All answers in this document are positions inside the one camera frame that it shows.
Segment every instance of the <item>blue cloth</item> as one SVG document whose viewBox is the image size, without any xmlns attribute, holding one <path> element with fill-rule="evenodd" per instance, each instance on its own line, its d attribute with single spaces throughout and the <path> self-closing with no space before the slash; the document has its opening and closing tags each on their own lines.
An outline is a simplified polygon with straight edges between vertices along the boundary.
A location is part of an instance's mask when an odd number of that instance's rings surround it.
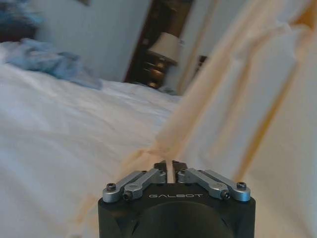
<svg viewBox="0 0 317 238">
<path fill-rule="evenodd" d="M 9 52 L 7 63 L 19 68 L 48 73 L 79 85 L 100 90 L 102 82 L 84 67 L 80 57 L 60 52 L 51 44 L 31 39 L 23 39 L 13 51 Z"/>
<path fill-rule="evenodd" d="M 0 26 L 39 27 L 43 19 L 29 6 L 28 0 L 0 0 Z"/>
</svg>

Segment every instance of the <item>white wall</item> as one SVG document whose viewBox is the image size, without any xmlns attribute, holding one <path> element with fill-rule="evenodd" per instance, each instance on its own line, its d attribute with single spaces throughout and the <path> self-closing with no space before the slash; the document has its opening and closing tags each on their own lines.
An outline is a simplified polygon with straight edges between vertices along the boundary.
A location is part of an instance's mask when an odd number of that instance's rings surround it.
<svg viewBox="0 0 317 238">
<path fill-rule="evenodd" d="M 37 39 L 79 54 L 102 78 L 122 81 L 147 15 L 149 0 L 32 0 L 45 18 Z"/>
<path fill-rule="evenodd" d="M 188 75 L 186 76 L 188 78 L 186 78 L 186 81 L 189 82 L 192 79 L 199 55 L 208 56 L 212 52 L 217 42 L 226 32 L 230 23 L 235 19 L 246 1 L 248 0 L 218 0 L 218 3 L 214 5 L 214 12 L 209 19 L 207 30 L 200 42 L 200 46 L 194 55 L 194 60 L 190 65 L 191 69 L 188 70 Z M 167 87 L 170 87 L 173 90 L 177 89 L 177 85 L 186 70 L 194 43 L 202 29 L 208 6 L 214 3 L 215 0 L 195 0 L 195 5 L 181 37 L 185 41 L 185 45 L 181 52 L 180 62 L 177 67 L 171 68 L 168 72 L 166 77 Z"/>
<path fill-rule="evenodd" d="M 198 50 L 199 55 L 208 56 L 212 52 L 246 1 L 219 0 Z"/>
</svg>

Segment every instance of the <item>lamp base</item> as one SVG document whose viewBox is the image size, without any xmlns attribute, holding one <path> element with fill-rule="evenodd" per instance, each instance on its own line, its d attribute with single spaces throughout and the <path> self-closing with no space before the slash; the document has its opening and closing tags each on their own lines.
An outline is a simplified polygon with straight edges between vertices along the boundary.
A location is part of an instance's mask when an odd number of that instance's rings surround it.
<svg viewBox="0 0 317 238">
<path fill-rule="evenodd" d="M 156 63 L 150 69 L 150 79 L 147 85 L 151 88 L 158 89 L 164 84 L 164 78 L 166 76 L 166 72 L 170 67 L 170 63 L 166 61 L 164 58 L 158 58 Z"/>
</svg>

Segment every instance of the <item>lampshade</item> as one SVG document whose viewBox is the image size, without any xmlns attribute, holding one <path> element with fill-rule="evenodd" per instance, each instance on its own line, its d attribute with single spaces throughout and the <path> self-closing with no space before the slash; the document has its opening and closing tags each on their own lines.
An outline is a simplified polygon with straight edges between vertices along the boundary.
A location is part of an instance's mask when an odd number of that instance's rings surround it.
<svg viewBox="0 0 317 238">
<path fill-rule="evenodd" d="M 178 37 L 166 32 L 163 32 L 155 44 L 148 49 L 149 54 L 165 58 L 173 64 L 177 64 L 178 62 L 179 51 Z"/>
</svg>

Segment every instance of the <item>bed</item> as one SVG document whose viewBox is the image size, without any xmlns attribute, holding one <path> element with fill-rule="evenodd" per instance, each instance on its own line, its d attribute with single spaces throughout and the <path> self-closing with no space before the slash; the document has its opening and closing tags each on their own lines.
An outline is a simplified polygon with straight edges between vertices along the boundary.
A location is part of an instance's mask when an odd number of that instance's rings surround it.
<svg viewBox="0 0 317 238">
<path fill-rule="evenodd" d="M 4 64 L 5 54 L 0 45 L 1 237 L 66 237 L 179 97 L 105 80 L 102 91 L 84 88 Z"/>
</svg>

